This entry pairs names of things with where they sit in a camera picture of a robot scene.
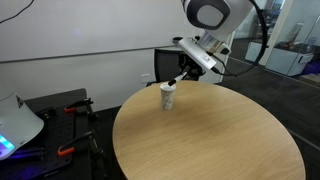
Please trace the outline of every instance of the white device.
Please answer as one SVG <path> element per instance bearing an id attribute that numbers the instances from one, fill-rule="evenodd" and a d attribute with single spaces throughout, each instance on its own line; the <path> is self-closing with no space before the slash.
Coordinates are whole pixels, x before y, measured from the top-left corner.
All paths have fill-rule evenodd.
<path id="1" fill-rule="evenodd" d="M 241 24 L 253 5 L 249 0 L 181 0 L 189 22 L 205 30 L 198 42 L 182 39 L 178 46 L 197 64 L 211 70 L 216 61 L 207 55 L 228 55 L 228 36 Z"/>
<path id="2" fill-rule="evenodd" d="M 4 83 L 0 86 L 0 160 L 32 140 L 43 128 L 38 118 Z"/>

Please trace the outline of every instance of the white cup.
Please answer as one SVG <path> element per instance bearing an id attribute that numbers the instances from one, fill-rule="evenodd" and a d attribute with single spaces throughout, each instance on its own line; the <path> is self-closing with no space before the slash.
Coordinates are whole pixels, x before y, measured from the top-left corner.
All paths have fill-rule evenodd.
<path id="1" fill-rule="evenodd" d="M 165 110 L 172 109 L 176 85 L 169 86 L 168 83 L 162 83 L 160 85 L 160 89 L 161 89 L 162 108 Z"/>

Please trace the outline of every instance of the wooden tabletop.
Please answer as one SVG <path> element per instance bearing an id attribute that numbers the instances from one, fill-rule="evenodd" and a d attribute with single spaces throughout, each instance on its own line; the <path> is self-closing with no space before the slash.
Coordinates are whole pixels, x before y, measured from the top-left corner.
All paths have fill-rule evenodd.
<path id="1" fill-rule="evenodd" d="M 181 81 L 166 111 L 159 86 L 131 96 L 114 124 L 115 154 L 129 180 L 305 179 L 290 134 L 252 100 L 217 85 Z"/>

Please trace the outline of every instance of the black chair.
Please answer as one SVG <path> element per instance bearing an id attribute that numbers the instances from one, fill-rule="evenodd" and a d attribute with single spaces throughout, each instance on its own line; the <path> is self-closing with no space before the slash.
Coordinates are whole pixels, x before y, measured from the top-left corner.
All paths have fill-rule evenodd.
<path id="1" fill-rule="evenodd" d="M 156 76 L 155 82 L 149 82 L 147 86 L 153 83 L 159 83 L 164 81 L 171 81 L 175 77 L 179 76 L 184 68 L 189 65 L 192 68 L 193 73 L 187 75 L 185 80 L 198 81 L 199 76 L 204 73 L 197 73 L 199 70 L 202 72 L 200 66 L 194 63 L 191 58 L 186 55 L 183 51 L 177 50 L 154 50 L 154 72 Z"/>

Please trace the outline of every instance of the black cable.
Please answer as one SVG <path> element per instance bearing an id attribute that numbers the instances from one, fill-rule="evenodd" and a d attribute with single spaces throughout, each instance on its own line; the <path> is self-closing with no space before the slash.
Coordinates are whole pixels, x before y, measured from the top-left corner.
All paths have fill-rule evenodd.
<path id="1" fill-rule="evenodd" d="M 251 67 L 249 67 L 247 70 L 244 70 L 242 72 L 239 72 L 239 73 L 231 73 L 230 71 L 227 70 L 226 68 L 226 64 L 221 60 L 219 59 L 218 57 L 214 56 L 214 58 L 216 60 L 218 60 L 220 63 L 222 63 L 225 71 L 227 73 L 221 73 L 217 68 L 213 67 L 211 70 L 217 74 L 220 74 L 220 75 L 223 75 L 223 76 L 240 76 L 240 75 L 243 75 L 247 72 L 249 72 L 251 69 L 253 69 L 255 66 L 257 66 L 259 64 L 259 61 L 261 60 L 262 56 L 264 55 L 266 49 L 268 48 L 267 46 L 267 43 L 268 43 L 268 27 L 267 27 L 267 24 L 266 24 L 266 21 L 264 19 L 264 16 L 262 14 L 263 10 L 261 10 L 258 6 L 258 4 L 254 1 L 254 0 L 249 0 L 253 6 L 255 7 L 256 9 L 256 12 L 257 12 L 257 15 L 258 15 L 258 18 L 259 18 L 259 21 L 260 21 L 260 24 L 261 24 L 261 30 L 262 30 L 262 45 L 261 45 L 261 48 L 260 48 L 260 52 L 255 60 L 255 62 L 251 65 Z"/>
<path id="2" fill-rule="evenodd" d="M 4 19 L 4 20 L 0 21 L 0 24 L 2 24 L 2 23 L 4 23 L 4 22 L 6 22 L 6 21 L 9 21 L 10 19 L 13 19 L 13 18 L 19 16 L 24 10 L 28 9 L 28 8 L 33 4 L 33 2 L 34 2 L 34 0 L 31 0 L 31 2 L 29 3 L 29 5 L 26 6 L 25 8 L 23 8 L 20 12 L 18 12 L 18 14 L 14 15 L 14 16 L 12 16 L 12 17 L 10 17 L 10 18 L 7 18 L 7 19 Z"/>

